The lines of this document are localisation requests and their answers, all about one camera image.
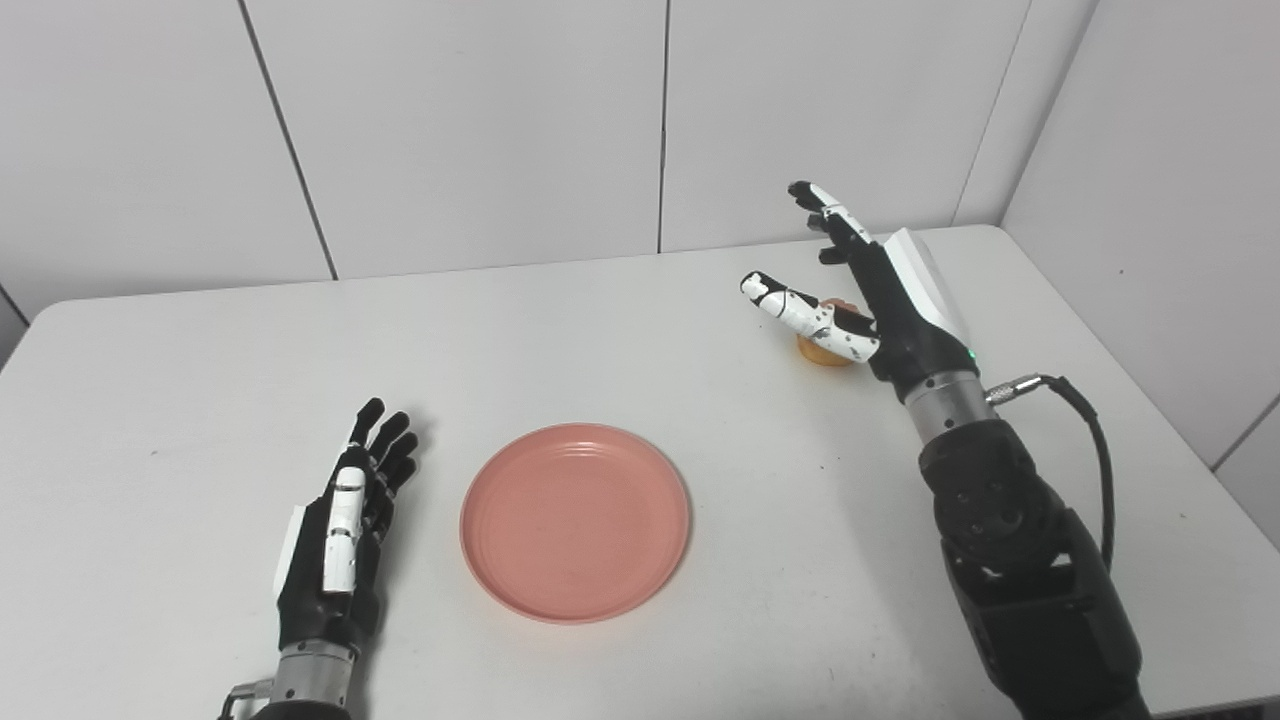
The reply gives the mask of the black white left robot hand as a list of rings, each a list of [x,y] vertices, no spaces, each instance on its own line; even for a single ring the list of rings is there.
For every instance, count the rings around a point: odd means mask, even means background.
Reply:
[[[320,496],[296,509],[276,588],[280,648],[325,641],[360,653],[376,634],[381,548],[397,496],[417,471],[410,423],[370,398]]]

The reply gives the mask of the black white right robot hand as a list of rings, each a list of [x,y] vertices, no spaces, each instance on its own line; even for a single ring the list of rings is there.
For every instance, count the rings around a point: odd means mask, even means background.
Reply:
[[[851,272],[869,314],[823,302],[764,272],[750,272],[740,283],[755,307],[818,347],[867,364],[899,398],[933,375],[980,374],[948,291],[909,229],[878,241],[820,186],[800,179],[787,191],[808,211],[809,227],[829,240],[819,251],[820,263]]]

